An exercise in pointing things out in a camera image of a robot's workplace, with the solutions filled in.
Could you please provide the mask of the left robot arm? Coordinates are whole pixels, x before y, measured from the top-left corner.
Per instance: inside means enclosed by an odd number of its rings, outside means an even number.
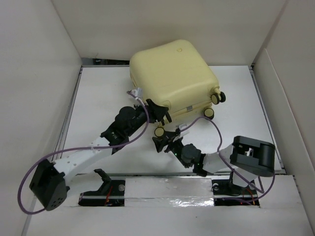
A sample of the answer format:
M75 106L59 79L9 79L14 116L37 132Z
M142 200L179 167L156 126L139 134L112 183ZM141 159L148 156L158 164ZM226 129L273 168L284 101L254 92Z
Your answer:
M136 97L139 105L125 106L119 110L114 121L87 147L68 148L71 155L54 162L43 157L31 168L34 171L30 190L43 209L52 211L59 207L72 190L72 179L98 160L111 156L123 147L135 142L138 136L130 139L141 126L171 120L168 107L160 106L151 99L143 101Z

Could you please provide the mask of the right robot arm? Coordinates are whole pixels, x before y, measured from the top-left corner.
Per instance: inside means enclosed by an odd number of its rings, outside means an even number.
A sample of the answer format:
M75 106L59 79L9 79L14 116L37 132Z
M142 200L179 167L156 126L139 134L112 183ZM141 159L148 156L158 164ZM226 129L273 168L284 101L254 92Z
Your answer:
M231 171L227 187L239 193L252 181L261 177L275 176L275 146L272 143L236 136L232 144L213 153L202 153L193 144L184 145L180 130L174 132L156 128L152 140L157 152L171 152L185 168L192 168L198 176L206 177L222 169Z

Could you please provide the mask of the yellow suitcase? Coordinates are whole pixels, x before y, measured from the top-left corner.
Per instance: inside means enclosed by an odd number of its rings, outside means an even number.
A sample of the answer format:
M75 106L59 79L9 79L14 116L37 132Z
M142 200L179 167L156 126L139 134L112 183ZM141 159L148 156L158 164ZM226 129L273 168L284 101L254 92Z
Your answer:
M170 118L156 122L158 127L189 114L213 119L212 106L226 101L217 77L187 40L135 53L129 61L129 73L134 87L142 89L143 100L168 108Z

